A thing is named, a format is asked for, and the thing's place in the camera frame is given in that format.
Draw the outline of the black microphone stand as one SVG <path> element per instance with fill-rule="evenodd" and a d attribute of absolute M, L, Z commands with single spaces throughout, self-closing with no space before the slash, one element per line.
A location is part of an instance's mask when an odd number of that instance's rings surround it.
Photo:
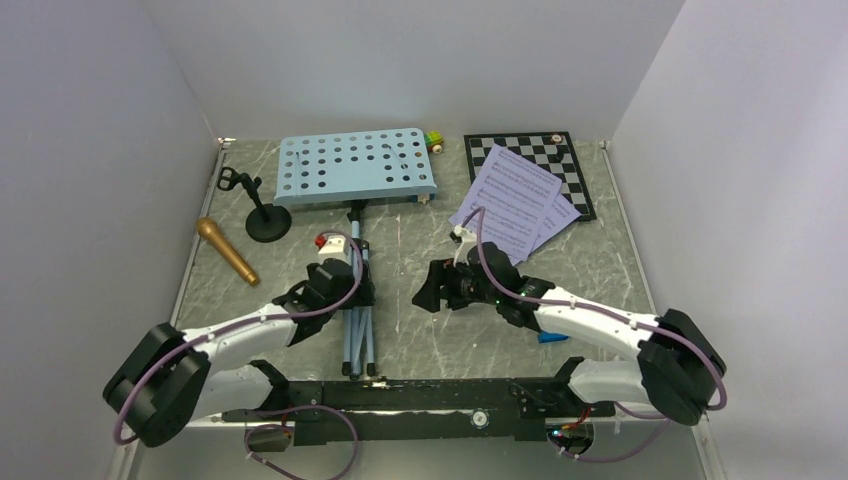
<path fill-rule="evenodd" d="M 251 177 L 248 173 L 237 172 L 232 167 L 222 167 L 217 178 L 217 188 L 231 191 L 241 186 L 254 204 L 253 210 L 245 220 L 248 236 L 259 243 L 271 243 L 283 238 L 292 226 L 292 216 L 283 206 L 264 203 L 259 195 L 262 184 L 260 177 Z"/>

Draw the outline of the light blue music stand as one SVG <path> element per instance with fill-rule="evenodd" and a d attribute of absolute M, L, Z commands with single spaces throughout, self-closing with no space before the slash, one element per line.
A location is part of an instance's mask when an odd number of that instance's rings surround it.
<path fill-rule="evenodd" d="M 291 207 L 438 193 L 415 127 L 281 140 L 273 203 Z"/>

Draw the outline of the sheet music pages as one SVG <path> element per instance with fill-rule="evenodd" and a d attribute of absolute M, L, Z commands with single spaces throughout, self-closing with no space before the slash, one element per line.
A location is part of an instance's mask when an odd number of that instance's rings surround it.
<path fill-rule="evenodd" d="M 493 146 L 449 222 L 474 230 L 516 265 L 528 259 L 562 181 L 501 146 Z"/>

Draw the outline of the sheet music page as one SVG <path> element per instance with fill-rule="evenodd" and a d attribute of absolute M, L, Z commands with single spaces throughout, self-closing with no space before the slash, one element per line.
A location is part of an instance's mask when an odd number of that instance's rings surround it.
<path fill-rule="evenodd" d="M 547 241 L 581 217 L 577 208 L 563 195 L 558 195 L 543 220 L 532 248 L 535 252 Z"/>

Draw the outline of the gold microphone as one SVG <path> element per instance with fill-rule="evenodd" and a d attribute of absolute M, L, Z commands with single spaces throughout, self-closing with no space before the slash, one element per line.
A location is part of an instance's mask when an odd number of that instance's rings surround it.
<path fill-rule="evenodd" d="M 256 271 L 230 243 L 214 220 L 209 217 L 199 218 L 196 222 L 196 232 L 201 239 L 212 246 L 245 283 L 255 287 L 261 282 Z"/>

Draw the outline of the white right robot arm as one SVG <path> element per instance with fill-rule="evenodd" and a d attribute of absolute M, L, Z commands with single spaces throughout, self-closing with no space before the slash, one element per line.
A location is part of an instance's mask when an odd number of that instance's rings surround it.
<path fill-rule="evenodd" d="M 491 305 L 515 327 L 576 338 L 617 355 L 615 361 L 573 357 L 563 365 L 551 398 L 564 415 L 589 404 L 632 403 L 694 426 L 727 403 L 725 362 L 688 314 L 640 314 L 589 301 L 520 274 L 491 242 L 431 261 L 412 303 L 431 313 Z"/>

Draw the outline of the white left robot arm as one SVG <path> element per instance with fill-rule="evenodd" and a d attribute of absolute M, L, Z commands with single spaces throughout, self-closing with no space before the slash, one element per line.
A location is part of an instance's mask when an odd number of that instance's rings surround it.
<path fill-rule="evenodd" d="M 288 381 L 258 355 L 318 334 L 351 305 L 365 267 L 329 259 L 312 263 L 307 277 L 259 310 L 211 327 L 151 328 L 107 381 L 102 398 L 118 415 L 113 439 L 160 446 L 191 421 L 248 409 L 264 420 L 287 406 Z"/>

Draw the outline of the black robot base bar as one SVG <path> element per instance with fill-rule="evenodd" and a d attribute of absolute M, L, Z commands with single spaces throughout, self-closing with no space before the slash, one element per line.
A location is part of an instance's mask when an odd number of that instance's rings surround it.
<path fill-rule="evenodd" d="M 283 409 L 291 413 L 284 415 Z M 473 410 L 488 413 L 476 429 Z M 228 423 L 283 418 L 296 446 L 346 441 L 508 437 L 543 441 L 550 429 L 614 416 L 610 402 L 586 404 L 552 378 L 293 381 L 286 400 L 257 411 L 230 410 Z"/>

